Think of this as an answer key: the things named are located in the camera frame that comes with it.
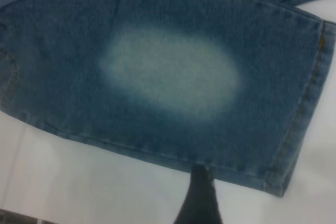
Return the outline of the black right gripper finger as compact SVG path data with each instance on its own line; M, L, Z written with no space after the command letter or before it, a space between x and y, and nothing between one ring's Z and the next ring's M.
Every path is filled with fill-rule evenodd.
M204 165L193 166L186 197L174 222L180 224L223 222L218 208L213 173Z

